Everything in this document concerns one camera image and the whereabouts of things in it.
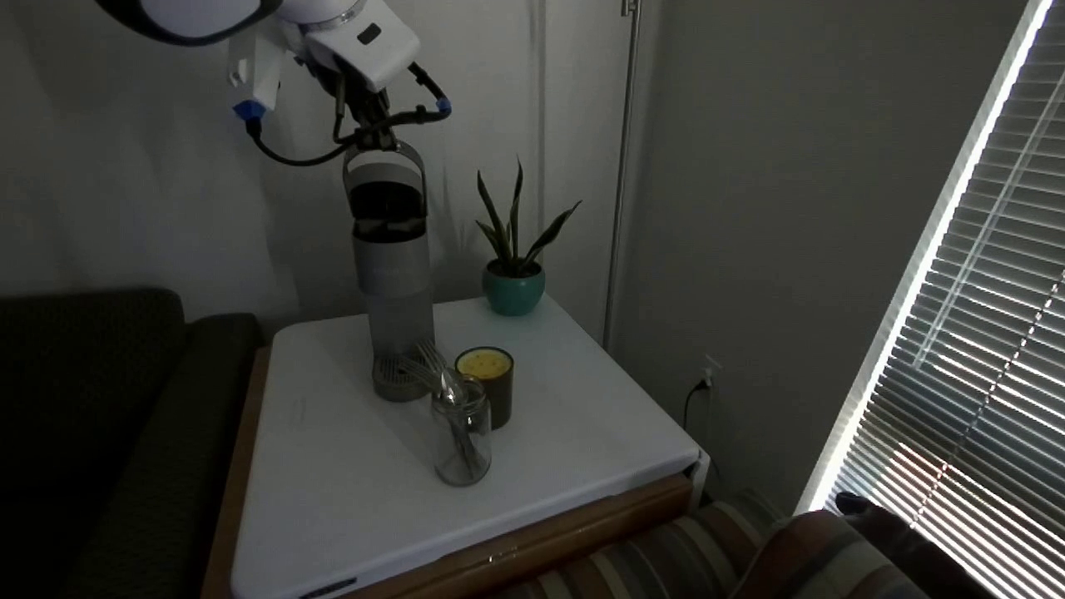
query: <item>electrical outlet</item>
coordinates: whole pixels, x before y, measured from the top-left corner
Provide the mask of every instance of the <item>electrical outlet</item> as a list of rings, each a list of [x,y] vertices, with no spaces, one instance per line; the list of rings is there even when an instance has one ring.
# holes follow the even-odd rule
[[[701,386],[711,390],[718,384],[718,373],[726,369],[724,360],[716,360],[711,353],[701,353]]]

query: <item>potted plant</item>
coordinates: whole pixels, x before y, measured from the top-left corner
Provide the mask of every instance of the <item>potted plant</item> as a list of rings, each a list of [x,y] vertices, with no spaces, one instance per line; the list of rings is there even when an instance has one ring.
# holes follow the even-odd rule
[[[518,239],[523,239],[523,226],[518,226],[518,205],[523,205],[523,167],[518,167],[518,176],[514,182],[514,201],[511,201],[511,217],[502,222],[498,209],[495,209],[495,201],[484,181],[484,173],[475,173],[475,193],[491,214],[491,222],[475,222],[495,260],[486,265],[484,274],[484,289],[494,304],[495,313],[507,313],[507,315],[523,315],[528,313],[540,297],[543,297],[543,285],[545,285],[545,276],[543,276],[543,265],[540,265],[540,255],[543,249],[559,239],[566,218],[574,217],[574,209],[578,202],[574,202],[566,214],[559,214],[535,239],[533,247],[523,252]]]

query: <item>window blinds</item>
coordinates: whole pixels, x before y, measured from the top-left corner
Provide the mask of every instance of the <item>window blinds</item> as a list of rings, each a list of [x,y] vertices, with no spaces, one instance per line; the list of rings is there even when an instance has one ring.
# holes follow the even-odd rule
[[[1065,0],[991,122],[837,491],[906,517],[998,594],[1065,594]]]

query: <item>dark couch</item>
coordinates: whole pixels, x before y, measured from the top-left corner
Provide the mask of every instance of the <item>dark couch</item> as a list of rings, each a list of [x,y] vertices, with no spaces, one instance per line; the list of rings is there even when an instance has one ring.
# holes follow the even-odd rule
[[[0,594],[198,594],[259,344],[167,289],[0,300]]]

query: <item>couch armrest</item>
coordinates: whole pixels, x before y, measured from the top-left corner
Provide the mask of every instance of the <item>couch armrest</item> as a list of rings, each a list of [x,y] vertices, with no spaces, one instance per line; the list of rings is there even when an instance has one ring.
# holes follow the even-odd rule
[[[873,543],[831,513],[804,513],[779,524],[737,599],[804,599],[804,594],[863,594],[863,599],[919,599],[926,594]]]
[[[253,315],[190,327],[66,594],[198,594],[259,339]]]
[[[633,539],[599,547],[535,578],[495,590],[527,594],[701,594],[726,599],[757,558],[775,517],[759,499],[729,499],[652,524]]]

